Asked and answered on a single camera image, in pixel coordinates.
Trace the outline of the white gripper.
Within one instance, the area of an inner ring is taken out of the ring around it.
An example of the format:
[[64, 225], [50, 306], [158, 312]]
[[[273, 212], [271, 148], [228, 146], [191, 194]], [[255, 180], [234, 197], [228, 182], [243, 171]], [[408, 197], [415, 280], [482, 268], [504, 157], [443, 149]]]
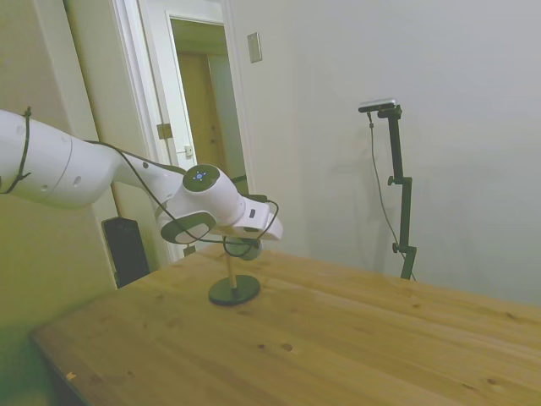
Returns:
[[214, 227], [213, 235], [227, 236], [222, 238], [224, 251], [231, 256], [228, 237], [242, 239], [244, 244], [260, 247], [260, 239], [278, 241], [283, 235], [283, 226], [271, 211], [267, 203], [246, 202], [243, 215], [232, 225]]

